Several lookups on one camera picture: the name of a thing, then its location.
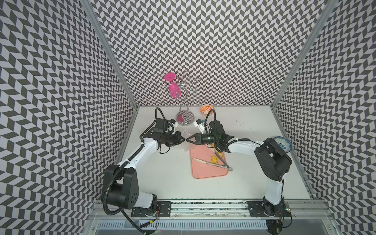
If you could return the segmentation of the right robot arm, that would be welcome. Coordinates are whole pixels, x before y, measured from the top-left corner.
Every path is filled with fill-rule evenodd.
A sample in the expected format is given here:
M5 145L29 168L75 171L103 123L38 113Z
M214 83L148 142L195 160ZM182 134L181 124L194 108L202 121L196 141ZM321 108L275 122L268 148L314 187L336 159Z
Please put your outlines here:
M240 153L256 157L260 168L267 177L266 193L261 206L267 217L283 215L284 203L284 176L289 172L292 159L272 138L256 142L249 138L235 138L228 135L223 125L216 119L216 112L211 109L206 117L213 114L213 121L198 119L194 126L200 129L186 139L190 144L201 146L209 145L218 153Z

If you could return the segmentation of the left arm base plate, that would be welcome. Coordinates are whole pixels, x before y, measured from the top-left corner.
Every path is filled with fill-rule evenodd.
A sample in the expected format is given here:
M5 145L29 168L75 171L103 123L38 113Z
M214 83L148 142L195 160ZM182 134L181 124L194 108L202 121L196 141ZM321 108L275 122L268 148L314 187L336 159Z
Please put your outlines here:
M152 203L149 208L134 207L131 216L141 218L170 217L171 209L171 201L157 201Z

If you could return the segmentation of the metal tongs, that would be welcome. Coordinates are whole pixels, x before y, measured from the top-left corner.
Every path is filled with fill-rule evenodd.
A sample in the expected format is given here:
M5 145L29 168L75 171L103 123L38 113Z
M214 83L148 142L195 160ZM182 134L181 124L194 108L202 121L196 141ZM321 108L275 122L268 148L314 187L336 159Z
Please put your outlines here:
M225 161L224 155L217 153L213 148L208 148L206 146L195 147L191 150L191 159L198 163L233 171Z

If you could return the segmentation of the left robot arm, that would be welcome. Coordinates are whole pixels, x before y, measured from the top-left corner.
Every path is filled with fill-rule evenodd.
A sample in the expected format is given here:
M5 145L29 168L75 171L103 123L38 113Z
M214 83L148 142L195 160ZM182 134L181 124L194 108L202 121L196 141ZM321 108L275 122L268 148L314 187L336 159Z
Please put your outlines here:
M116 215L133 208L144 210L147 215L157 212L157 196L139 189L137 168L161 150L162 146L171 148L185 141L176 127L175 120L166 119L162 110L155 108L152 124L139 136L141 144L125 160L107 167L101 195L103 210L107 215Z

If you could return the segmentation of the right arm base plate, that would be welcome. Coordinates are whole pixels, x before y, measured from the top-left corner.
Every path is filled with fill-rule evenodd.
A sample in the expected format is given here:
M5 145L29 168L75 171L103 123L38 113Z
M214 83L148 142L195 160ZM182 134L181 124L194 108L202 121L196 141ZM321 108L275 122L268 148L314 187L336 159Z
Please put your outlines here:
M291 211L282 200L278 205L273 205L267 201L246 201L245 206L251 217L290 217Z

